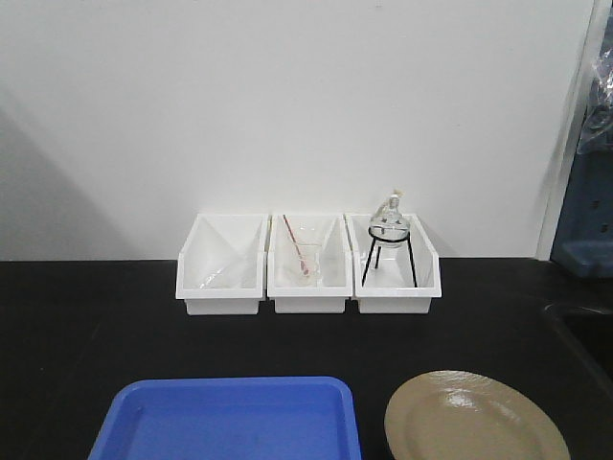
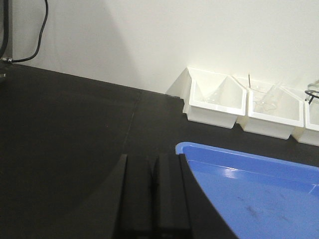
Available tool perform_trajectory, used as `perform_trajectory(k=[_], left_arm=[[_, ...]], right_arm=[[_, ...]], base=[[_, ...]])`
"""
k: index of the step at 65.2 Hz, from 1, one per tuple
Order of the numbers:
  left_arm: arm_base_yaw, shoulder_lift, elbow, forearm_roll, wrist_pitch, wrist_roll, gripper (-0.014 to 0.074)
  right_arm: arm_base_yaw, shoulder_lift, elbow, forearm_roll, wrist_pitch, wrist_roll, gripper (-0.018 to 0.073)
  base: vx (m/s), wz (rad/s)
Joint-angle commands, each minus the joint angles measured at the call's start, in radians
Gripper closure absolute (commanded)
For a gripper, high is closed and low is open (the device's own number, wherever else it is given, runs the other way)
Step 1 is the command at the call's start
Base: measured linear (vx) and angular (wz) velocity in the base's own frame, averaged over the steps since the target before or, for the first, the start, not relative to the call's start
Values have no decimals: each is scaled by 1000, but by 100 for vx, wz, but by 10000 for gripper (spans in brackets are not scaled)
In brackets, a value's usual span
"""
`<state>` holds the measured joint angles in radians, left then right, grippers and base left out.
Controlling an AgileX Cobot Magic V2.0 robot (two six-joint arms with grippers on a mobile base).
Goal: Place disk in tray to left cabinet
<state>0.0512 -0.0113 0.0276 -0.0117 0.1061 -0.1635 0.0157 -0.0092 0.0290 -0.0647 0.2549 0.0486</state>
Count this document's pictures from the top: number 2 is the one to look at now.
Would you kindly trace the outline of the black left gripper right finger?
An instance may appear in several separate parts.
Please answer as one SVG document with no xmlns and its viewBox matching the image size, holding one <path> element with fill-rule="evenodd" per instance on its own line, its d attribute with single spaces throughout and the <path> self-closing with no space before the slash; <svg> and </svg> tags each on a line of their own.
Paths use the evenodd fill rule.
<svg viewBox="0 0 319 239">
<path fill-rule="evenodd" d="M 157 239 L 235 239 L 196 182 L 183 154 L 161 154 L 154 167 Z"/>
</svg>

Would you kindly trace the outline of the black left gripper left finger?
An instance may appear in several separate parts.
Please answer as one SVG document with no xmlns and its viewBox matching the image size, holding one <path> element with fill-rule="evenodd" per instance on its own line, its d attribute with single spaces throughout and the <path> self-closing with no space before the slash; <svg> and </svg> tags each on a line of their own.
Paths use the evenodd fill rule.
<svg viewBox="0 0 319 239">
<path fill-rule="evenodd" d="M 152 176 L 146 159 L 121 154 L 77 212 L 73 239 L 148 238 L 152 230 Z"/>
</svg>

